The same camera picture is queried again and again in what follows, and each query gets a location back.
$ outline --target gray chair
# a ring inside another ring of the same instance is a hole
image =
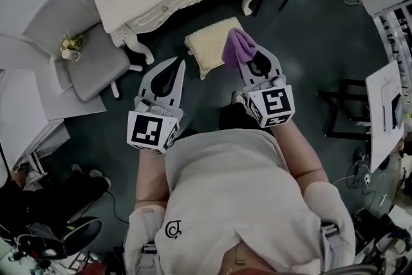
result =
[[[142,71],[141,66],[130,64],[125,51],[117,48],[104,31],[93,0],[47,0],[32,17],[23,35],[52,60],[61,61],[59,48],[67,33],[71,36],[83,33],[86,40],[81,59],[75,63],[67,61],[71,83],[83,101],[92,99],[109,85],[114,96],[119,98],[116,79],[127,70]]]

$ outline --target gray floor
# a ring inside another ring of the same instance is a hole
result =
[[[362,6],[346,6],[342,0],[290,0],[278,13],[282,0],[265,0],[257,17],[245,17],[241,0],[205,0],[175,13],[161,28],[140,36],[153,51],[156,62],[174,56],[187,57],[187,73],[181,106],[182,121],[198,131],[218,127],[219,109],[242,87],[239,73],[220,67],[204,81],[186,54],[184,37],[212,23],[236,16],[257,43],[274,53],[292,85],[296,106],[294,120],[318,152],[331,181],[346,176],[356,147],[364,143],[326,138],[329,108],[317,90],[334,90],[341,79],[365,79],[387,63],[371,17]],[[60,179],[69,175],[70,164],[101,170],[110,177],[110,191],[117,199],[117,213],[127,219],[134,205],[138,151],[126,144],[127,112],[133,109],[142,75],[130,71],[118,80],[123,94],[116,101],[109,89],[101,93],[107,112],[66,121],[71,140],[54,155],[52,172]],[[371,201],[359,190],[337,184],[348,209],[353,212]],[[113,216],[110,196],[104,195],[87,212],[104,221],[102,233],[90,249],[110,251],[124,239],[127,225]]]

